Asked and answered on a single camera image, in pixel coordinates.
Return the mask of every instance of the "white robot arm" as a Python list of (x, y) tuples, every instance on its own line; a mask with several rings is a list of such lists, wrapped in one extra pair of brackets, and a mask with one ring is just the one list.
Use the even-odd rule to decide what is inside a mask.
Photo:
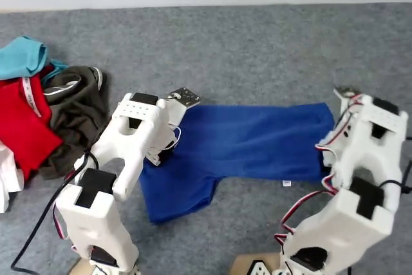
[[(407, 113), (363, 94), (340, 97), (341, 118), (316, 145), (324, 165), (331, 167), (323, 184), (333, 198), (295, 229), (286, 226), (289, 233), (280, 241), (281, 268), (275, 275), (337, 274), (392, 232), (402, 187), (399, 162)], [(370, 171), (373, 183), (354, 175), (356, 171)]]
[[(117, 202), (129, 197), (145, 157), (158, 166), (171, 154), (178, 142), (174, 129), (186, 109), (200, 101), (186, 88), (171, 94), (167, 99), (126, 94), (92, 146), (93, 156), (76, 176), (75, 185), (68, 185), (56, 201), (73, 249), (97, 266), (96, 274), (100, 270), (107, 275), (139, 274), (138, 249), (120, 221)], [(98, 169), (114, 158), (124, 159), (119, 176)], [(84, 160), (78, 159), (75, 167)]]

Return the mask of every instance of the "teal shirt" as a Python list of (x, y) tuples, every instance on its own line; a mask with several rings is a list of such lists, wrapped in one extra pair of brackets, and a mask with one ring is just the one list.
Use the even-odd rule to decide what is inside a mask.
[(0, 80), (32, 77), (44, 67), (47, 47), (29, 37), (18, 37), (0, 49)]

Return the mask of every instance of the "clothing tag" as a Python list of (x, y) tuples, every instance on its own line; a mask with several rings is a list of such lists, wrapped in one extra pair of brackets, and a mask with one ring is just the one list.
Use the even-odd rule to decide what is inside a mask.
[(32, 107), (34, 113), (37, 114), (38, 117), (41, 117), (40, 111), (37, 109), (36, 102), (34, 102), (34, 96), (32, 91), (32, 86), (30, 85), (30, 78), (23, 77), (23, 90), (24, 94), (26, 95), (26, 100), (29, 106)]
[(282, 186), (283, 187), (291, 187), (292, 186), (292, 181), (291, 180), (283, 180), (282, 181)]

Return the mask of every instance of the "carpet floor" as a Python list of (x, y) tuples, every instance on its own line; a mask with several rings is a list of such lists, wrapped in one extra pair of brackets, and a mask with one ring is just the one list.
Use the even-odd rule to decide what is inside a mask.
[[(162, 96), (187, 86), (211, 104), (327, 102), (336, 115), (332, 87), (348, 84), (412, 113), (411, 16), (412, 4), (1, 14), (0, 46), (29, 35), (44, 42), (52, 58), (101, 68), (108, 74), (111, 111), (129, 91)], [(412, 145), (405, 146), (402, 168), (411, 154)], [(119, 167), (112, 162), (107, 168)], [(0, 216), (0, 274), (12, 274), (10, 263), (59, 183), (35, 177)], [(158, 226), (149, 223), (138, 186), (119, 209), (140, 249), (143, 275), (224, 275), (238, 254), (278, 251), (272, 236), (279, 220), (316, 187), (229, 178), (210, 206)], [(308, 202), (291, 223), (326, 201)], [(393, 234), (371, 248), (353, 273), (409, 274), (411, 222), (412, 196), (403, 196)], [(70, 245), (58, 239), (48, 216), (20, 266), (63, 275), (76, 258)]]

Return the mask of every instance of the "white cloth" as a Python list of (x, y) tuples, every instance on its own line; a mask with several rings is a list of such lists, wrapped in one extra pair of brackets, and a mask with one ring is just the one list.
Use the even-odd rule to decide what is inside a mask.
[(0, 213), (8, 208), (8, 193), (22, 191), (23, 172), (15, 165), (14, 154), (0, 141)]

